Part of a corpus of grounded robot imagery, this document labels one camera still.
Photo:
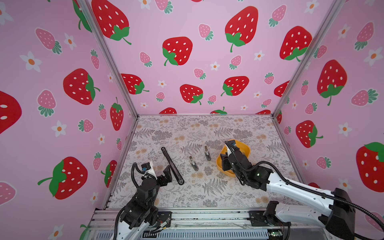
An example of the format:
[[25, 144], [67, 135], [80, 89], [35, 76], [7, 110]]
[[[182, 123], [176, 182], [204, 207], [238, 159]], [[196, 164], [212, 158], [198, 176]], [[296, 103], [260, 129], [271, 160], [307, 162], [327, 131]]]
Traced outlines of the yellow plastic tray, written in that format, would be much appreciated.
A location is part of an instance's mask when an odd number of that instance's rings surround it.
[[239, 177], [243, 169], [252, 167], [248, 160], [251, 149], [237, 140], [228, 140], [224, 143], [225, 146], [216, 160], [217, 168], [231, 178]]

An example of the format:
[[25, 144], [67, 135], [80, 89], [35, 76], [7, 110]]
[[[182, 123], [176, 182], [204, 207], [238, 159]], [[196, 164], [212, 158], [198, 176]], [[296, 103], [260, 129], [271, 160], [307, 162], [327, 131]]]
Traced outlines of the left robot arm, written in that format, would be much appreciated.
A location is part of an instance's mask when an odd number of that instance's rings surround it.
[[137, 163], [131, 168], [131, 180], [136, 187], [136, 193], [117, 214], [112, 240], [138, 240], [143, 234], [154, 236], [171, 222], [172, 213], [166, 220], [159, 217], [159, 209], [155, 201], [160, 187], [172, 182], [171, 167], [167, 166], [163, 175], [156, 176], [153, 163]]

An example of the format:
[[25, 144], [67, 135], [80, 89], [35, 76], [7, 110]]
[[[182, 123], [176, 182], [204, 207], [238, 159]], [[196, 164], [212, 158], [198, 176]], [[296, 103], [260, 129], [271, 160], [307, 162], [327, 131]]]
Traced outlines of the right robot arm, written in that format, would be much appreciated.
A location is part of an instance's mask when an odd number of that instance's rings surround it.
[[351, 202], [346, 191], [314, 188], [285, 178], [275, 165], [261, 161], [252, 165], [240, 150], [227, 150], [219, 157], [224, 171], [233, 171], [241, 185], [256, 190], [277, 193], [302, 203], [294, 207], [270, 201], [263, 214], [251, 217], [257, 224], [279, 225], [290, 222], [324, 228], [343, 240], [363, 240], [355, 232], [356, 212], [360, 211], [383, 229], [383, 221], [373, 213]]

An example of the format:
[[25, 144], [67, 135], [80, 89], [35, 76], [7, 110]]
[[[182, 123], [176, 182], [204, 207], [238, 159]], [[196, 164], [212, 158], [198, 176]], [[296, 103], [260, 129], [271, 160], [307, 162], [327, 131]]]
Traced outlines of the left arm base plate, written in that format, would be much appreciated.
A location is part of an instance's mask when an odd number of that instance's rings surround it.
[[156, 213], [151, 213], [147, 216], [145, 222], [150, 223], [150, 227], [163, 227], [169, 228], [172, 221], [172, 212], [170, 211], [160, 211]]

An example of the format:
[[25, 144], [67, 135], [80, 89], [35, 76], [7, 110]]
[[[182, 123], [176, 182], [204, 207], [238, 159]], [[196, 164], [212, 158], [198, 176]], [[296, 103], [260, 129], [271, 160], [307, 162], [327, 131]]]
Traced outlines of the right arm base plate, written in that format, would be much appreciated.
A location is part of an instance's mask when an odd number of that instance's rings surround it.
[[265, 211], [249, 211], [248, 221], [253, 227], [290, 227], [291, 223], [282, 222], [274, 214], [265, 215]]

